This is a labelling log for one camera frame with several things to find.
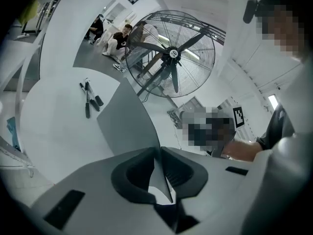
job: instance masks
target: black shirt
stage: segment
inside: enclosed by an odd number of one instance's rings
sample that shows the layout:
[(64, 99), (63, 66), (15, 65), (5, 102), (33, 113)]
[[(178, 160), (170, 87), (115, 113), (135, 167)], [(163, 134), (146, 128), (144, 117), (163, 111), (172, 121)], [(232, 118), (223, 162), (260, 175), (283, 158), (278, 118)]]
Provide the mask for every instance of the black shirt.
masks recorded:
[(117, 40), (117, 46), (116, 46), (116, 49), (121, 49), (122, 47), (125, 47), (125, 46), (122, 46), (122, 43), (123, 42), (127, 42), (127, 39), (128, 39), (128, 35), (126, 35), (126, 37), (118, 37), (116, 40)]
[(278, 105), (269, 121), (266, 132), (256, 141), (262, 146), (263, 150), (269, 150), (282, 138), (290, 137), (293, 133), (293, 126), (285, 109), (282, 105)]
[(98, 19), (96, 22), (93, 22), (91, 25), (92, 28), (96, 28), (97, 31), (102, 31), (103, 32), (103, 24), (100, 19)]

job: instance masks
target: fan logo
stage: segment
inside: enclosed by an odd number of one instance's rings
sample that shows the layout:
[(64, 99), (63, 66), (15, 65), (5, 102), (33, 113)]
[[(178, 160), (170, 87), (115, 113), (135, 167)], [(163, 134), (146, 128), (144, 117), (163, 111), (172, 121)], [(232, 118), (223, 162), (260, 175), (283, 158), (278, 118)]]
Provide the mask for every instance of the fan logo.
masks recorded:
[(178, 57), (178, 51), (173, 49), (170, 51), (171, 58), (177, 58)]

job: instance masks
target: white pants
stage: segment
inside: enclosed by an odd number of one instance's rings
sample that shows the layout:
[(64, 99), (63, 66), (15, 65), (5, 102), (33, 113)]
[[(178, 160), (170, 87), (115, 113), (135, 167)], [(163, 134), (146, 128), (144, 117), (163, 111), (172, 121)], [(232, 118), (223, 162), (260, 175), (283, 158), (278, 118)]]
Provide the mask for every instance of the white pants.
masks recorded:
[(116, 56), (119, 60), (125, 55), (125, 47), (122, 47), (121, 49), (116, 49), (117, 46), (117, 40), (114, 38), (111, 38), (108, 41), (108, 49), (107, 53)]

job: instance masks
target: blue cloth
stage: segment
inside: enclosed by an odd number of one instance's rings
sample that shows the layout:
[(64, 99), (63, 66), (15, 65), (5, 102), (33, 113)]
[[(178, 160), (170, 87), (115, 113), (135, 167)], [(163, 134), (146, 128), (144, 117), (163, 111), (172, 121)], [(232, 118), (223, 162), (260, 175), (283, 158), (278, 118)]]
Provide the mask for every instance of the blue cloth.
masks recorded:
[(20, 145), (19, 145), (19, 142), (18, 142), (18, 136), (17, 136), (17, 133), (16, 133), (15, 117), (9, 118), (6, 122), (7, 122), (6, 128), (8, 128), (8, 130), (12, 134), (12, 144), (13, 144), (13, 147), (15, 149), (21, 151)]

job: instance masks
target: window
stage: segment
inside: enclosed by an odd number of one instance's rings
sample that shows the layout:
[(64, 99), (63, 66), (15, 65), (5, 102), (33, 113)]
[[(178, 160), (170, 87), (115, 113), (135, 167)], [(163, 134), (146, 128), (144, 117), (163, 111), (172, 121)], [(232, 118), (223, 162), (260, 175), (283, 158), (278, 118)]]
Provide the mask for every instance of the window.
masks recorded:
[(278, 105), (278, 101), (276, 99), (276, 96), (275, 95), (271, 95), (268, 97), (270, 103), (272, 104), (274, 110), (276, 109), (277, 105)]

